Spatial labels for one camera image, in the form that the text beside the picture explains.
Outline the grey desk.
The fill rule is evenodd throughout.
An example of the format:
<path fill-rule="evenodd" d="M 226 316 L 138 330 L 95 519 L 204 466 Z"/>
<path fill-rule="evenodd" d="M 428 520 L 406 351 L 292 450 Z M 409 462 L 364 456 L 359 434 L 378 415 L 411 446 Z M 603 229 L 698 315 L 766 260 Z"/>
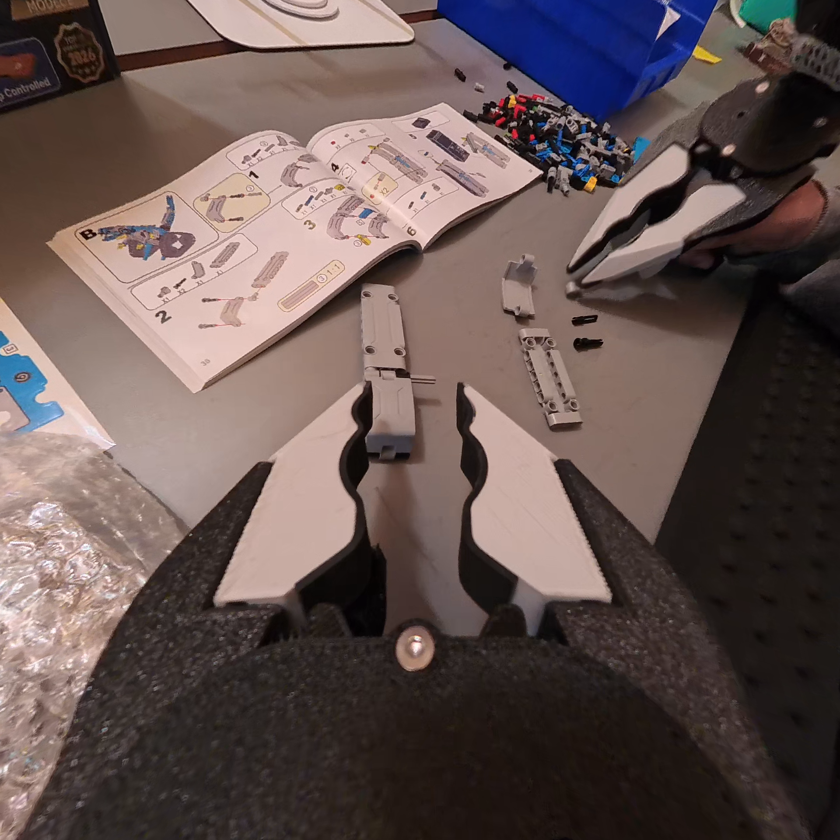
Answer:
<path fill-rule="evenodd" d="M 413 17 L 410 45 L 162 64 L 139 54 L 121 79 L 2 115 L 2 298 L 107 428 L 113 455 L 188 526 L 361 377 L 360 293 L 348 288 L 291 336 L 192 394 L 47 247 L 59 229 L 153 191 L 248 133 L 308 140 L 330 124 L 447 102 L 471 86 L 541 87 L 442 18 Z M 462 223 L 424 255 L 389 258 L 365 279 L 402 297 L 418 389 L 418 441 L 406 463 L 373 465 L 362 489 L 388 532 L 438 539 L 446 554 L 466 492 L 455 387 L 473 385 L 575 464 L 653 538 L 736 336 L 744 281 L 674 284 L 673 297 L 605 305 L 591 331 L 564 296 L 564 268 L 608 191 L 569 197 L 536 185 Z M 502 310 L 508 262 L 533 255 L 534 318 Z M 527 372 L 520 329 L 557 343 L 583 423 L 552 430 Z M 578 337 L 602 339 L 577 352 Z"/>

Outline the green tote bag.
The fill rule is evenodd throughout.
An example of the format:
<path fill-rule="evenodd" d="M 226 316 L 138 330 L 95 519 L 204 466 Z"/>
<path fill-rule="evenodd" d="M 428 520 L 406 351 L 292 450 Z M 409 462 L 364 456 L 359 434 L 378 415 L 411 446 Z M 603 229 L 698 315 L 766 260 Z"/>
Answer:
<path fill-rule="evenodd" d="M 773 22 L 794 19 L 797 1 L 727 1 L 730 15 L 739 27 L 748 26 L 765 35 Z"/>

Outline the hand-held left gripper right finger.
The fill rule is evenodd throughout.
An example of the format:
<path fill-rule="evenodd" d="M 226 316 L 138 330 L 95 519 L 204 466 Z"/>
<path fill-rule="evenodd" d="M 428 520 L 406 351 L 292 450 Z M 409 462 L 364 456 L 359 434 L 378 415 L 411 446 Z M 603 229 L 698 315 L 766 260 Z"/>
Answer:
<path fill-rule="evenodd" d="M 552 602 L 610 603 L 613 593 L 554 454 L 464 383 L 456 425 L 470 484 L 458 550 L 469 597 L 488 614 L 520 608 L 528 634 L 539 631 Z"/>

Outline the dark blue toy kit box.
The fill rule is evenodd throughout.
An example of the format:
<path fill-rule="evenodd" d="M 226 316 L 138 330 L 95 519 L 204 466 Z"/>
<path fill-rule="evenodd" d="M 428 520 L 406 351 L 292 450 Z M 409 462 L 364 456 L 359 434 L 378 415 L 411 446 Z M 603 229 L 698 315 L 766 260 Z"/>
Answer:
<path fill-rule="evenodd" d="M 120 75 L 98 1 L 1 2 L 1 112 Z"/>

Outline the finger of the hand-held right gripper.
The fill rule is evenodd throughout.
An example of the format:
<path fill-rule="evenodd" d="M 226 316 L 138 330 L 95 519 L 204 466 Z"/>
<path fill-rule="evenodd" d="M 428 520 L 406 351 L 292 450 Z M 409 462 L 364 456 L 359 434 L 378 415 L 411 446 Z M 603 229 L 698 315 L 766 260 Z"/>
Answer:
<path fill-rule="evenodd" d="M 628 244 L 611 251 L 588 274 L 582 286 L 595 286 L 633 274 L 655 273 L 677 257 L 689 237 L 746 199 L 733 183 L 712 182 L 689 194 L 671 217 L 647 226 Z"/>
<path fill-rule="evenodd" d="M 677 143 L 629 173 L 584 236 L 568 270 L 597 265 L 646 227 L 674 214 L 686 198 L 692 175 L 690 152 Z"/>

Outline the person's right hand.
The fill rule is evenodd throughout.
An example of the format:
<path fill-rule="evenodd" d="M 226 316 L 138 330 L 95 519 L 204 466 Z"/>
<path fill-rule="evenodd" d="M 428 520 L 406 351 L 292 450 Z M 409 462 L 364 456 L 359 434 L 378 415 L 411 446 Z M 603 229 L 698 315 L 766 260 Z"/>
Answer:
<path fill-rule="evenodd" d="M 826 209 L 826 196 L 814 180 L 788 195 L 758 223 L 734 232 L 706 238 L 681 254 L 682 266 L 709 270 L 718 252 L 729 249 L 736 256 L 754 256 L 794 249 L 816 230 Z"/>

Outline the person's right forearm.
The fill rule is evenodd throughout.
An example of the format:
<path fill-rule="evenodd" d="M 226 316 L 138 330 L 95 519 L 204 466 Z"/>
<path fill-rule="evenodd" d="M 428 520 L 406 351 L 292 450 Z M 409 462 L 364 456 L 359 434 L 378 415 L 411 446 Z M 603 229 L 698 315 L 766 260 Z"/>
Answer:
<path fill-rule="evenodd" d="M 839 334 L 839 191 L 838 186 L 815 182 L 824 200 L 817 225 L 804 243 L 792 251 L 788 268 L 792 283 L 780 287 L 782 296 L 813 321 Z"/>

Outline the wooden skeleton model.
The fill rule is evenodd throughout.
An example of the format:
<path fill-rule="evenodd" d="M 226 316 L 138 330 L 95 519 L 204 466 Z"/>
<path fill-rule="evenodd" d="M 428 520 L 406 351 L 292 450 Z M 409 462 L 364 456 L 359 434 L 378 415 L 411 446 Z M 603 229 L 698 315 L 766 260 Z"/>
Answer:
<path fill-rule="evenodd" d="M 796 36 L 795 21 L 792 18 L 777 18 L 770 24 L 768 32 L 759 40 L 746 45 L 742 53 L 764 73 L 781 75 L 790 70 Z"/>

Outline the grey panel with holes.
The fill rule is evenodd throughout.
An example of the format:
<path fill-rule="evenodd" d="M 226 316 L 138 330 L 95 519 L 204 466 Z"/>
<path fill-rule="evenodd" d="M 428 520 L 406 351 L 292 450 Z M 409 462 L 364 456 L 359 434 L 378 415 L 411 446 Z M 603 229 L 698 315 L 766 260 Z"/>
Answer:
<path fill-rule="evenodd" d="M 403 317 L 396 289 L 364 283 L 360 300 L 363 367 L 407 371 Z"/>

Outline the grey curved panel piece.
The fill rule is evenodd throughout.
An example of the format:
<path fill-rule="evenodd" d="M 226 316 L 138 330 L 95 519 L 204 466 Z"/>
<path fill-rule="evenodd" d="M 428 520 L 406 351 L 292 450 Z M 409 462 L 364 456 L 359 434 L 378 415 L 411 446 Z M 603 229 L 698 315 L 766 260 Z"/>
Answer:
<path fill-rule="evenodd" d="M 507 263 L 501 279 L 502 310 L 516 318 L 533 319 L 532 287 L 537 276 L 533 255 L 522 255 L 519 260 Z"/>

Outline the blue sticker sheet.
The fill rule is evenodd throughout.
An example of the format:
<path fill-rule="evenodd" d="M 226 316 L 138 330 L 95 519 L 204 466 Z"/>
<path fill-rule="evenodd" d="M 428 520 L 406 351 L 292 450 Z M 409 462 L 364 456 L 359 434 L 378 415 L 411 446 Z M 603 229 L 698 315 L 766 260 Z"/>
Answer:
<path fill-rule="evenodd" d="M 60 434 L 100 450 L 115 443 L 63 374 L 1 302 L 1 432 L 3 436 Z"/>

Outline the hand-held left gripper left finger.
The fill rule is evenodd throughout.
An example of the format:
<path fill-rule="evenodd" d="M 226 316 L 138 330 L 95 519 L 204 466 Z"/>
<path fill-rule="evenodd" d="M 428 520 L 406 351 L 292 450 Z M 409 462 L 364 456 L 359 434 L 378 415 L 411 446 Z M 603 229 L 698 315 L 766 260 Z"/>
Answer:
<path fill-rule="evenodd" d="M 331 604 L 355 634 L 382 633 L 385 558 L 358 492 L 372 403 L 371 385 L 355 385 L 271 457 L 216 607 L 280 606 L 301 626 L 315 606 Z"/>

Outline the dark perforated foam pad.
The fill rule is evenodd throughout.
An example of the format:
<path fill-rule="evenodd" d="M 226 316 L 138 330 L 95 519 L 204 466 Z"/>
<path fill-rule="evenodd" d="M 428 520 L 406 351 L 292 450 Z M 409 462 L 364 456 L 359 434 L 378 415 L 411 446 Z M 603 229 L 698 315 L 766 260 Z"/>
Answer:
<path fill-rule="evenodd" d="M 656 541 L 817 838 L 838 838 L 838 432 L 838 342 L 756 291 Z"/>

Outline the pile of small colourful pieces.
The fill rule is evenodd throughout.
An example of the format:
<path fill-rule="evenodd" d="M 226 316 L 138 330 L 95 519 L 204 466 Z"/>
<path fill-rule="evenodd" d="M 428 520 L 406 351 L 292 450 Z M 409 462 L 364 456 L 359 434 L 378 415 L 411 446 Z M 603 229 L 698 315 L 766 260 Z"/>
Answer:
<path fill-rule="evenodd" d="M 564 195 L 571 190 L 593 193 L 598 186 L 616 188 L 637 159 L 635 148 L 614 134 L 608 122 L 539 94 L 510 89 L 507 96 L 463 115 L 495 127 L 496 140 L 539 168 L 546 183 L 552 177 L 552 188 Z"/>

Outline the blue plastic bin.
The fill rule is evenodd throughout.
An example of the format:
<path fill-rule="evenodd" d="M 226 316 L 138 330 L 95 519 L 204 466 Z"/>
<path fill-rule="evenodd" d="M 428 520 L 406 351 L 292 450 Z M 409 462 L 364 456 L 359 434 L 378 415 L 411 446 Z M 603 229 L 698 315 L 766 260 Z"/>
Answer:
<path fill-rule="evenodd" d="M 439 1 L 437 10 L 599 121 L 675 79 L 715 1 Z"/>

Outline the white instruction booklet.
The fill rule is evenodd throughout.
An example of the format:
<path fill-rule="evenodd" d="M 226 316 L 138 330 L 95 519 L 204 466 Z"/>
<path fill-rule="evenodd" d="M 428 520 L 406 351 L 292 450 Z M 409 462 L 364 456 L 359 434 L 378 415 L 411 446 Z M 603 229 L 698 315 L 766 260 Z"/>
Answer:
<path fill-rule="evenodd" d="M 449 105 L 252 133 L 50 249 L 192 393 L 540 171 Z"/>

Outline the crumpled clear plastic wrap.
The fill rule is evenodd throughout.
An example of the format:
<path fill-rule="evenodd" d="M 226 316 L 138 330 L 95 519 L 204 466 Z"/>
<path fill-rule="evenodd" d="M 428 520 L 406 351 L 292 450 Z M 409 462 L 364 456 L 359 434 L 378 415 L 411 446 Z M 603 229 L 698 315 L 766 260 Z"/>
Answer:
<path fill-rule="evenodd" d="M 2 436 L 2 838 L 23 830 L 102 650 L 184 534 L 85 438 Z"/>

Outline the grey open frame piece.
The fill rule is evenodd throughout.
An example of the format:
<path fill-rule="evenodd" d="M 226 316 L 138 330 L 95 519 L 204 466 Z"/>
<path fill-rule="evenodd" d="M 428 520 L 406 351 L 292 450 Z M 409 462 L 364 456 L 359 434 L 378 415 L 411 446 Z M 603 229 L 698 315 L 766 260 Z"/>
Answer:
<path fill-rule="evenodd" d="M 520 329 L 522 357 L 550 429 L 580 426 L 580 407 L 557 343 L 546 329 Z"/>

